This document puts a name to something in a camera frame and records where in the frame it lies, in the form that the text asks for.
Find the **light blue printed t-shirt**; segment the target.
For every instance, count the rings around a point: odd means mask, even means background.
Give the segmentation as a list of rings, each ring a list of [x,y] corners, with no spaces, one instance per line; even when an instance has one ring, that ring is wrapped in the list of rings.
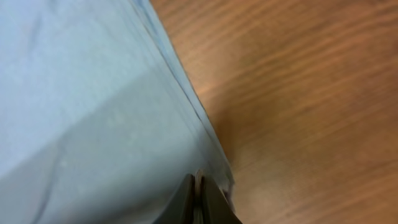
[[[150,223],[234,180],[150,1],[1,2],[1,222]]]

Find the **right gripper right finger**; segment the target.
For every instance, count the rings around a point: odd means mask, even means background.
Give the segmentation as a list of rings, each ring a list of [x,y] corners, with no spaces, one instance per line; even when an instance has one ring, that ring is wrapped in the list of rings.
[[[204,224],[242,224],[211,177],[201,179],[201,209]]]

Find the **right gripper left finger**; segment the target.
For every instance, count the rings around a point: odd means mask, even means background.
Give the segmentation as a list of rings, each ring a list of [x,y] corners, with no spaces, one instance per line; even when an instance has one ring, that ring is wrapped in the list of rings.
[[[195,206],[195,178],[187,174],[153,224],[192,224]]]

